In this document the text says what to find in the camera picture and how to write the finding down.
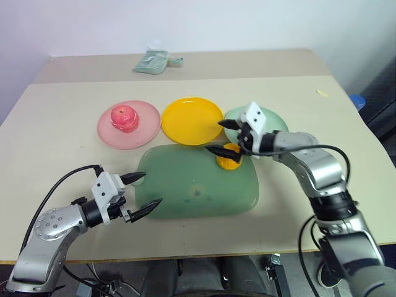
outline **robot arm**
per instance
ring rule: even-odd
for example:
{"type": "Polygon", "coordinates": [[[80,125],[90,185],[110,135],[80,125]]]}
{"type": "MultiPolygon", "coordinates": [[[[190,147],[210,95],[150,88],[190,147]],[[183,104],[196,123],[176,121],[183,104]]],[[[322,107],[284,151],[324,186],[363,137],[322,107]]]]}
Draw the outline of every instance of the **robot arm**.
{"type": "Polygon", "coordinates": [[[238,130],[241,151],[218,145],[207,148],[236,162],[242,155],[267,155],[289,167],[308,196],[324,234],[319,243],[331,272],[349,283],[354,297],[396,296],[396,270],[384,266],[381,251],[347,190],[337,159],[320,148],[329,146],[318,145],[308,133],[266,133],[265,122],[265,115],[252,102],[236,121],[219,122],[238,130]]]}
{"type": "Polygon", "coordinates": [[[91,190],[94,199],[82,197],[71,205],[44,212],[36,220],[32,236],[23,248],[6,286],[6,296],[50,296],[72,242],[88,228],[123,217],[134,222],[149,214],[160,202],[155,200],[132,213],[124,208],[125,185],[145,176],[129,173],[123,176],[101,172],[91,190]]]}

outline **yellow plate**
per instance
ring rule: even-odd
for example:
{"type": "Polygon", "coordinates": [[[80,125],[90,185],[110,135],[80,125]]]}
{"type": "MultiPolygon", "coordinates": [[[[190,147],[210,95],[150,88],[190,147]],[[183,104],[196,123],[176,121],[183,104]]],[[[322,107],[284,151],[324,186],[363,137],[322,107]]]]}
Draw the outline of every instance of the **yellow plate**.
{"type": "Polygon", "coordinates": [[[210,142],[222,131],[217,122],[223,119],[221,109],[213,102],[199,98],[183,98],[169,105],[162,114],[165,134],[179,144],[200,145],[210,142]]]}

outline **small yellow object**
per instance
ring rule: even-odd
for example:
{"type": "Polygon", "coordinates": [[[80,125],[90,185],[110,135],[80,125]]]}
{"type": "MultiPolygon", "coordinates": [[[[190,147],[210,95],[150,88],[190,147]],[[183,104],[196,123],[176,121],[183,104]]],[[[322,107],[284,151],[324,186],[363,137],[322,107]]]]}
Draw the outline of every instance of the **small yellow object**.
{"type": "MultiPolygon", "coordinates": [[[[234,152],[237,153],[241,151],[241,148],[239,147],[238,144],[225,144],[223,147],[225,149],[233,150],[234,152]]],[[[235,170],[242,164],[242,159],[241,161],[239,161],[239,163],[236,163],[231,159],[227,159],[219,156],[216,156],[216,161],[217,164],[225,170],[235,170]]]]}
{"type": "Polygon", "coordinates": [[[323,92],[321,90],[316,90],[316,93],[318,93],[318,94],[320,94],[322,96],[328,97],[328,94],[326,94],[325,92],[323,92]]]}

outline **white wall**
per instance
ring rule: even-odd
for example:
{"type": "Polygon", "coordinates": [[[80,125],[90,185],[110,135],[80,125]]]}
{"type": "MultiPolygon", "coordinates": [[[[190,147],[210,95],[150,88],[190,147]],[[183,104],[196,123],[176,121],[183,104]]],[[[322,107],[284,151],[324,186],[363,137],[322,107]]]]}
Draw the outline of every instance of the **white wall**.
{"type": "Polygon", "coordinates": [[[395,56],[395,28],[395,0],[0,0],[0,123],[48,56],[143,53],[156,43],[309,48],[357,93],[395,56]]]}

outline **black cable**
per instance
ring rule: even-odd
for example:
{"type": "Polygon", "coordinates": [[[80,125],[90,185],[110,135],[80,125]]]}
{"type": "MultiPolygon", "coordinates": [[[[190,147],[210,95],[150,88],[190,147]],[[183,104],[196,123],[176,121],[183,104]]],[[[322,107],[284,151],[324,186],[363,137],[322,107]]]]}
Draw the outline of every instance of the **black cable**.
{"type": "MultiPolygon", "coordinates": [[[[108,284],[109,284],[109,283],[105,283],[103,280],[101,280],[100,278],[98,278],[97,275],[95,274],[95,272],[92,270],[91,266],[89,266],[88,263],[86,263],[86,265],[87,265],[89,271],[91,271],[92,275],[95,277],[95,279],[96,279],[98,282],[100,282],[100,283],[102,283],[102,284],[104,284],[104,285],[108,285],[108,284]]],[[[115,291],[115,293],[116,293],[117,295],[123,297],[123,296],[122,296],[120,293],[118,293],[117,291],[115,291]]]]}
{"type": "Polygon", "coordinates": [[[309,149],[313,149],[313,148],[317,148],[317,149],[329,149],[329,150],[334,150],[337,153],[339,153],[345,160],[346,163],[346,176],[345,176],[345,181],[348,184],[350,177],[351,177],[351,165],[349,162],[349,158],[346,155],[346,153],[338,148],[338,147],[334,147],[333,145],[326,145],[326,144],[316,144],[316,145],[304,145],[302,147],[293,147],[293,148],[289,148],[289,149],[285,149],[285,150],[281,150],[279,152],[265,152],[265,153],[255,153],[252,152],[251,150],[248,150],[245,145],[243,144],[242,140],[239,140],[239,146],[248,154],[250,155],[254,155],[254,156],[266,156],[266,157],[270,157],[270,156],[276,156],[276,155],[283,155],[284,153],[292,153],[292,152],[297,152],[299,150],[309,150],[309,149]]]}
{"type": "Polygon", "coordinates": [[[75,280],[77,280],[77,281],[80,282],[80,283],[83,283],[83,284],[86,285],[86,286],[91,287],[93,290],[95,290],[95,291],[97,291],[97,292],[100,292],[100,293],[104,294],[105,296],[114,297],[113,295],[107,293],[106,291],[103,291],[102,289],[99,289],[99,288],[96,287],[95,285],[92,285],[91,283],[86,282],[85,280],[83,280],[83,279],[79,278],[78,276],[74,275],[69,269],[67,269],[67,267],[66,267],[65,265],[63,266],[63,270],[64,270],[65,273],[67,273],[70,277],[74,278],[75,280]]]}
{"type": "Polygon", "coordinates": [[[301,240],[303,238],[304,229],[305,229],[305,227],[308,225],[308,223],[313,218],[315,218],[315,215],[309,217],[305,221],[304,225],[301,227],[301,229],[299,231],[299,235],[298,235],[298,257],[299,257],[299,262],[301,264],[301,267],[303,268],[303,272],[304,272],[305,278],[307,279],[307,282],[308,282],[309,286],[311,287],[312,292],[314,293],[315,297],[320,297],[318,292],[316,291],[316,288],[315,288],[311,278],[309,277],[309,274],[308,274],[308,271],[307,271],[307,267],[305,266],[305,263],[304,263],[303,252],[301,250],[301,240]]]}
{"type": "Polygon", "coordinates": [[[322,251],[321,246],[319,245],[319,243],[317,243],[316,238],[314,236],[314,227],[315,227],[315,225],[316,225],[316,222],[314,221],[312,223],[312,225],[311,225],[311,238],[312,238],[312,241],[314,242],[314,244],[316,245],[317,249],[322,251]]]}
{"type": "Polygon", "coordinates": [[[3,286],[3,284],[5,284],[4,285],[4,288],[7,286],[7,282],[8,282],[8,280],[4,280],[4,281],[2,281],[1,283],[0,283],[0,287],[2,287],[3,286]]]}
{"type": "Polygon", "coordinates": [[[51,197],[51,195],[53,194],[53,192],[56,190],[56,188],[68,177],[70,177],[71,175],[73,175],[74,173],[77,173],[79,171],[83,171],[86,169],[91,169],[91,168],[100,168],[100,165],[88,165],[88,166],[83,166],[80,168],[77,168],[75,170],[70,171],[68,174],[66,174],[65,176],[63,176],[59,181],[57,181],[57,183],[49,190],[48,194],[45,196],[43,202],[40,204],[40,206],[37,208],[35,215],[33,216],[32,220],[30,221],[29,227],[27,228],[26,234],[25,234],[25,238],[24,241],[22,242],[22,246],[20,248],[20,252],[22,252],[22,250],[25,248],[27,241],[29,240],[29,236],[30,233],[32,232],[33,226],[38,218],[38,216],[40,215],[40,212],[43,210],[44,205],[47,203],[48,199],[51,197]]]}

